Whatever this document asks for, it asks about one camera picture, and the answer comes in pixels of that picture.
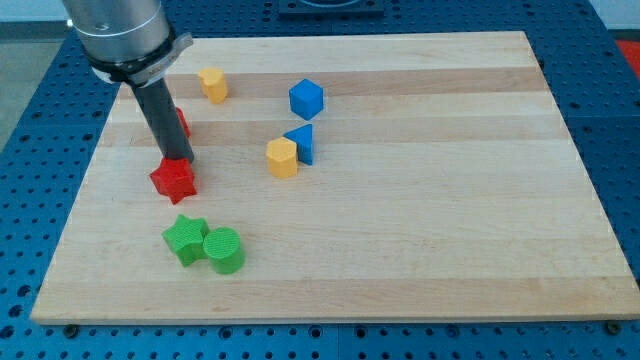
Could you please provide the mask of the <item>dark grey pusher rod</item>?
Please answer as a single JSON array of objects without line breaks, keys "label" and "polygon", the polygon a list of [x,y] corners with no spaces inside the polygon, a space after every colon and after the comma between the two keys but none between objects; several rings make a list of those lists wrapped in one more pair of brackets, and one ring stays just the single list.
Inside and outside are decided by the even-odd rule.
[{"label": "dark grey pusher rod", "polygon": [[166,82],[160,79],[132,91],[163,157],[192,162],[194,153]]}]

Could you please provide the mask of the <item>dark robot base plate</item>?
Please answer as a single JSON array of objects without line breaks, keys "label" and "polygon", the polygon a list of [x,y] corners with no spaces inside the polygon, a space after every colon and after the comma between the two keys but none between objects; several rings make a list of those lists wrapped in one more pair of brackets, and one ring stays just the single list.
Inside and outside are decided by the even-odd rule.
[{"label": "dark robot base plate", "polygon": [[303,16],[356,16],[384,14],[384,0],[278,0],[281,19]]}]

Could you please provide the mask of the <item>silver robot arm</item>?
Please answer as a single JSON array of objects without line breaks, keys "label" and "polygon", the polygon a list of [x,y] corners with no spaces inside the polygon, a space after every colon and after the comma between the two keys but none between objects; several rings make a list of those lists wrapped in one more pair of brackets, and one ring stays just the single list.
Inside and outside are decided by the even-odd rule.
[{"label": "silver robot arm", "polygon": [[165,82],[169,67],[193,44],[177,34],[160,0],[63,0],[94,73],[127,84],[163,157],[194,160]]}]

